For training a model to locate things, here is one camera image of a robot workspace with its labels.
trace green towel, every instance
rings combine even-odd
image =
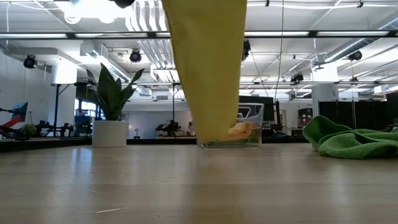
[[[394,157],[398,154],[398,133],[368,129],[353,130],[317,116],[303,130],[314,150],[331,157],[364,159]]]

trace yellow fabric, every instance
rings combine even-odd
[[[225,141],[237,141],[242,139],[247,139],[251,134],[252,130],[251,122],[237,123],[235,126],[229,129],[228,139]]]
[[[199,142],[228,137],[238,111],[246,0],[163,0]]]

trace clear plastic container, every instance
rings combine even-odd
[[[263,111],[264,105],[261,103],[240,103],[236,124],[233,129],[229,129],[229,138],[222,141],[206,142],[200,146],[210,148],[259,147],[262,138]]]

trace white planter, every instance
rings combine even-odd
[[[94,121],[93,147],[124,147],[127,131],[124,121]]]

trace white column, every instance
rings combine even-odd
[[[75,64],[64,60],[59,65],[52,66],[52,77],[53,83],[55,84],[69,84],[75,83],[77,80],[77,67]],[[55,97],[57,87],[52,86],[49,103],[49,122],[53,125],[55,117]],[[76,98],[76,87],[69,86],[58,98],[58,116],[57,126],[63,126],[64,123],[75,123],[75,98]]]
[[[312,80],[315,82],[337,82],[337,67],[335,63],[322,65],[323,69],[312,72]],[[319,115],[319,101],[336,101],[339,98],[338,85],[314,85],[312,86],[313,115]]]

